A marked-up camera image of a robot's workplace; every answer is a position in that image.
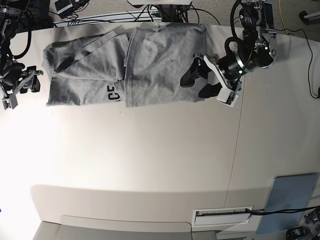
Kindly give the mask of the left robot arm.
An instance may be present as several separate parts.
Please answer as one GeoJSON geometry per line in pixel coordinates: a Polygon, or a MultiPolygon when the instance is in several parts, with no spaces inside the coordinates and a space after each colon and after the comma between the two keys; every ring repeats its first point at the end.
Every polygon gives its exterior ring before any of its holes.
{"type": "Polygon", "coordinates": [[[218,83],[206,84],[198,93],[203,99],[217,98],[233,104],[242,89],[241,77],[257,68],[268,68],[278,59],[277,33],[272,4],[265,0],[237,0],[230,12],[231,37],[224,42],[225,56],[196,54],[180,79],[182,88],[190,88],[198,78],[213,72],[218,83]]]}

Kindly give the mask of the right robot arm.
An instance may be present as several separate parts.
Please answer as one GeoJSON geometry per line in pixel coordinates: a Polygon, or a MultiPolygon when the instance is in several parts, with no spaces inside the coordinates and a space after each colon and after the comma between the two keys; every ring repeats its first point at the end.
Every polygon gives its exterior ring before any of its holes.
{"type": "Polygon", "coordinates": [[[18,62],[30,49],[32,40],[32,20],[27,13],[28,0],[2,0],[0,2],[0,92],[3,101],[9,102],[17,93],[28,90],[36,93],[40,91],[39,75],[42,70],[36,66],[25,67],[18,62]],[[27,19],[27,43],[24,51],[14,55],[10,49],[11,40],[17,35],[20,18],[27,19]]]}

